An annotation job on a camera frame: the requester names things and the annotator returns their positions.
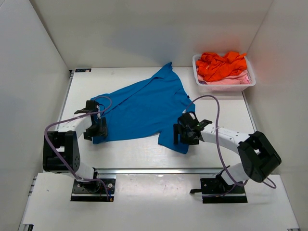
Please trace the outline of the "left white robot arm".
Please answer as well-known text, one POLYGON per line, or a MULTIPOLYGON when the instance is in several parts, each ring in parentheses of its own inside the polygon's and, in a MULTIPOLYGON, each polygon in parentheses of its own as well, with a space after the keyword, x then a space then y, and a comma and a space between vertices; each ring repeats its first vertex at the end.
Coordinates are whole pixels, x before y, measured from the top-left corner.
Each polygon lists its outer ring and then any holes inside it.
POLYGON ((96 169, 81 161, 78 139, 92 141, 94 137, 107 137, 104 108, 95 100, 86 101, 83 109, 74 112, 70 119, 48 125, 44 131, 43 170, 46 172, 67 174, 80 182, 90 193, 104 188, 106 183, 97 178, 96 169))

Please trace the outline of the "blue t shirt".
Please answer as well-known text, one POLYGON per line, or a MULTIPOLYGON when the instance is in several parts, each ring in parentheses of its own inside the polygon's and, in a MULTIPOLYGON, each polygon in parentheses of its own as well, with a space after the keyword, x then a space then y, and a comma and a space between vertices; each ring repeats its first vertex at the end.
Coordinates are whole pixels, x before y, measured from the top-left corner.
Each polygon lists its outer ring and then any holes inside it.
POLYGON ((181 154, 189 146, 173 141, 173 125, 184 110, 195 111, 171 63, 164 65, 151 78, 112 93, 94 97, 106 118, 107 137, 96 136, 92 142, 139 139, 158 134, 158 144, 181 154))

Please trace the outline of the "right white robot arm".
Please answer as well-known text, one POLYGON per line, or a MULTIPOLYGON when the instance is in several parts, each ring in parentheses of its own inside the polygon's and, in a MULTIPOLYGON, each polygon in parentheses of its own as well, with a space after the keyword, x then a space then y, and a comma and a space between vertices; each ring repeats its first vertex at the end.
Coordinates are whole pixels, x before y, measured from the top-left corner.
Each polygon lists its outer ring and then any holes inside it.
POLYGON ((264 133, 241 133, 221 128, 210 120, 198 121, 194 112, 185 112, 173 126, 174 144, 198 145, 213 143, 217 147, 223 170, 216 175, 223 186, 243 187, 249 180, 264 183, 269 175, 282 163, 282 159, 264 133), (226 166, 221 147, 236 153, 240 162, 226 166))

